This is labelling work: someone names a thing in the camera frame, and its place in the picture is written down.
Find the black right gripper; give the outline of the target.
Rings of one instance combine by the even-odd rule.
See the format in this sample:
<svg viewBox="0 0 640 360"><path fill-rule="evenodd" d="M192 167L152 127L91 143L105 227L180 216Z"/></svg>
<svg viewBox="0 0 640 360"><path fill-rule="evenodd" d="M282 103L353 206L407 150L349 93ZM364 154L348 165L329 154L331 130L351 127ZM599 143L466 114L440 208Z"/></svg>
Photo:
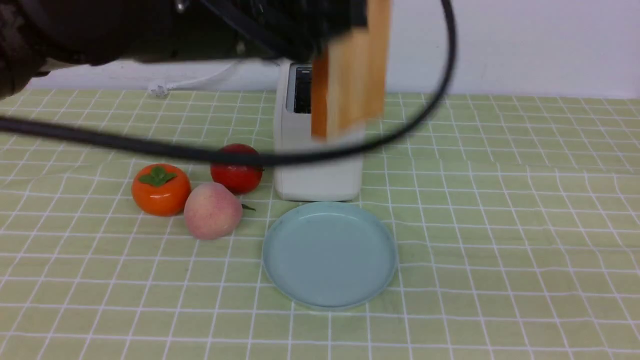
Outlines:
<svg viewBox="0 0 640 360"><path fill-rule="evenodd" d="M304 63L330 41L368 27L366 0L202 0L231 29L270 57Z"/></svg>

